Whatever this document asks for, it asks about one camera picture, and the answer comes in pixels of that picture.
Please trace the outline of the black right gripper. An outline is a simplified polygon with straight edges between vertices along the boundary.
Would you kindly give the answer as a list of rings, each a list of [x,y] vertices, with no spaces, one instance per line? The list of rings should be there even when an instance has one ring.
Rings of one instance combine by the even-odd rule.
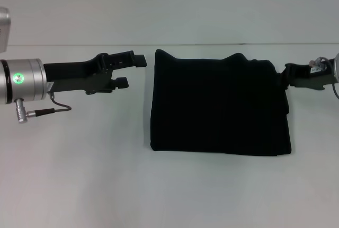
[[[288,87],[301,87],[312,90],[324,90],[325,85],[337,83],[332,68],[325,63],[324,70],[309,65],[285,64],[285,69],[280,73],[280,85],[287,90]]]

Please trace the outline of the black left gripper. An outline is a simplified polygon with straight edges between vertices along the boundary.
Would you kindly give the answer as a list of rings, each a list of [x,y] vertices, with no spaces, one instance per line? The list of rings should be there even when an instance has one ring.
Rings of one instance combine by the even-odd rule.
[[[99,54],[85,62],[44,64],[47,82],[52,83],[48,92],[66,92],[83,90],[87,95],[111,93],[115,89],[126,89],[129,83],[126,77],[112,77],[112,68],[146,67],[144,55],[135,55],[133,51],[117,54]]]

